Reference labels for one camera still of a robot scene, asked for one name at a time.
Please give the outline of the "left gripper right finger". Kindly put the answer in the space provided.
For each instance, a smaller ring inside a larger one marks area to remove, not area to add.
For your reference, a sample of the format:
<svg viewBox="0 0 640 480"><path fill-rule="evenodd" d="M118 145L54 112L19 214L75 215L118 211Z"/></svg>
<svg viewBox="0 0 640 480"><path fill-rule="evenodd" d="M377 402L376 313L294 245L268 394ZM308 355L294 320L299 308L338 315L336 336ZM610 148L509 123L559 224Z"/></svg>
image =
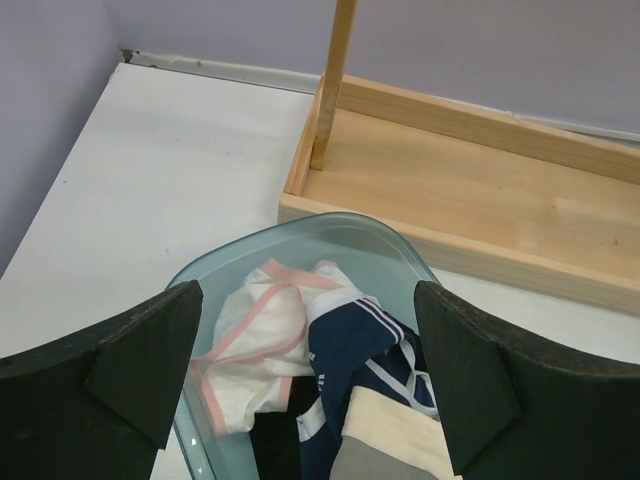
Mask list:
<svg viewBox="0 0 640 480"><path fill-rule="evenodd" d="M482 311L437 283L414 291L454 472L466 479L635 479L639 368Z"/></svg>

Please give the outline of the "grey underwear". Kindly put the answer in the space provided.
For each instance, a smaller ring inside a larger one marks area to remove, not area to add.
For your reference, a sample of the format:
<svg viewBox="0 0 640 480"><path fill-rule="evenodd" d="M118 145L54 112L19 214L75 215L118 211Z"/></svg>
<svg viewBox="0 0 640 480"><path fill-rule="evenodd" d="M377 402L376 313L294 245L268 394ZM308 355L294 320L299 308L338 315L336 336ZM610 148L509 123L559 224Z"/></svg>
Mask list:
<svg viewBox="0 0 640 480"><path fill-rule="evenodd" d="M441 424L378 392L356 387L332 479L455 479Z"/></svg>

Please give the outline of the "navy blue underwear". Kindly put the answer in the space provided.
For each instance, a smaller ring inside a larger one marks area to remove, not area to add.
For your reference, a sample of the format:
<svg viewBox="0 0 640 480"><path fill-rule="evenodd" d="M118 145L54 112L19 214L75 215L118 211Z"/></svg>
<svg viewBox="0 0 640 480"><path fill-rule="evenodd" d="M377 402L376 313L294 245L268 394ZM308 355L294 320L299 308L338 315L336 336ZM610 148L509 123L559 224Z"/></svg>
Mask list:
<svg viewBox="0 0 640 480"><path fill-rule="evenodd" d="M318 398L296 418L304 479L327 479L342 443L351 395L365 387L438 417L419 336L377 300L343 287L306 306Z"/></svg>

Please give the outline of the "white pink underwear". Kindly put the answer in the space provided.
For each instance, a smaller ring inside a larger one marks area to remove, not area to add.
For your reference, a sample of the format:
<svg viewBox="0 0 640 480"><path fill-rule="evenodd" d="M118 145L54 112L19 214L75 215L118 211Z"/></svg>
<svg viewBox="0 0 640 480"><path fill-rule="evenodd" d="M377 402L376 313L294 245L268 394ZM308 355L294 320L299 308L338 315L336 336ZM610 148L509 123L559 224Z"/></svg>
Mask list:
<svg viewBox="0 0 640 480"><path fill-rule="evenodd" d="M331 261L305 271L270 259L251 271L225 299L212 349L191 362L215 434L245 433L256 414L286 411L294 378L313 373L312 319L362 295Z"/></svg>

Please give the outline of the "black underwear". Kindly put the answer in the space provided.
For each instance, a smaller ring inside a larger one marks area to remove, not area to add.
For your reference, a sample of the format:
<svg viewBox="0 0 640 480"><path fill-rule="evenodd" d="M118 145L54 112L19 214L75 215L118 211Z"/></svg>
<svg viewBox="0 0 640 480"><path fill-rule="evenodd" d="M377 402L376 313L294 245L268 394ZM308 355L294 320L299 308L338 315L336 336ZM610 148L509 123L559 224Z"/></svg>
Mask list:
<svg viewBox="0 0 640 480"><path fill-rule="evenodd" d="M283 412L258 413L250 438L261 479L328 479L342 444L351 397L357 387L382 394L401 405L437 418L427 366L417 337L407 337L349 374L337 403L327 387L309 377L292 382Z"/></svg>

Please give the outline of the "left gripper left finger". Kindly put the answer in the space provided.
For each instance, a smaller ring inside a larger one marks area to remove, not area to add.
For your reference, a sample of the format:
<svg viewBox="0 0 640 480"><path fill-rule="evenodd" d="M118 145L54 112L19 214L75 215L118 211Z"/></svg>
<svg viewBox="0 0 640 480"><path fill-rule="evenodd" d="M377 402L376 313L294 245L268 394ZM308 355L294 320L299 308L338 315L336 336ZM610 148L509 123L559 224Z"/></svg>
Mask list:
<svg viewBox="0 0 640 480"><path fill-rule="evenodd" d="M203 292L180 283L1 361L4 479L147 479L165 449Z"/></svg>

